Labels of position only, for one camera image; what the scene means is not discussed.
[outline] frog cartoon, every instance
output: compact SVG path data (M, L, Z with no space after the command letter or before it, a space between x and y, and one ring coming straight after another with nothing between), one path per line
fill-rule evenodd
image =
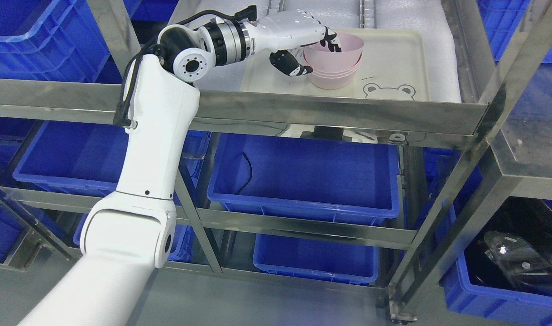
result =
M381 100L415 100L415 88L411 85L400 85L397 88L393 87L380 87L377 83L367 83L363 89L365 92L365 99L371 98Z

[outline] robotic finger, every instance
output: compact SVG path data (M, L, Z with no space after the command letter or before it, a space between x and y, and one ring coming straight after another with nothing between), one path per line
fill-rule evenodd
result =
M302 76L313 71L311 66L303 66L288 50L280 50L270 54L270 63L280 72L288 76Z
M320 41L321 46L326 46L326 43L328 43L328 50L330 52L342 52L342 49L340 47L340 40L338 39L338 35L336 32L332 31L332 29L329 29L326 27L326 31L324 35L324 38Z

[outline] metal rail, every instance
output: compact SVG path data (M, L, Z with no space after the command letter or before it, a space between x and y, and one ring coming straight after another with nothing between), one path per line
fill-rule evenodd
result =
M520 30L514 34L491 76L487 88L481 95L480 103L491 103L491 105L477 130L476 143L462 153L443 189L435 199L435 204L431 207L425 223L419 229L418 235L413 241L413 249L405 254L390 282L390 297L393 301L391 310L397 315L397 319L414 320L415 309L425 294L423 290L430 283L435 283L437 276L440 278L443 275L443 270L436 269L440 257L438 254L443 252L437 249L427 265L420 267L418 266L419 255L430 243L437 225L445 217L454 198L489 148L490 142L499 132L501 125L552 46L552 0L533 0L530 10L533 9L539 10L532 15L535 23L522 24Z

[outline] black object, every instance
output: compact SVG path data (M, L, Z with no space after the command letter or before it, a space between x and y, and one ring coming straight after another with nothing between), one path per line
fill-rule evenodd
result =
M280 72L288 76L302 76L313 71L311 66L302 66L287 50L280 50L270 54L270 63Z
M552 296L552 211L510 197L466 249L472 283Z
M241 155L243 155L243 157L245 158L245 161L247 161L247 166L250 168L250 176L247 178L247 181L243 184L243 186L241 186L241 188L239 188L239 190L236 192L236 195L239 195L240 192L242 192L245 189L245 187L247 187L247 185L251 181L251 175L252 175L250 158L243 152L241 153Z

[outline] metal bracket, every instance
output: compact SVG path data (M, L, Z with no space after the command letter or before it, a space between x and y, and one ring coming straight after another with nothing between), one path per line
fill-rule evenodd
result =
M413 316L411 314L400 314L398 303L392 300L388 302L388 306L390 309L390 321L394 324L406 325L409 322L415 322L418 320L417 316Z

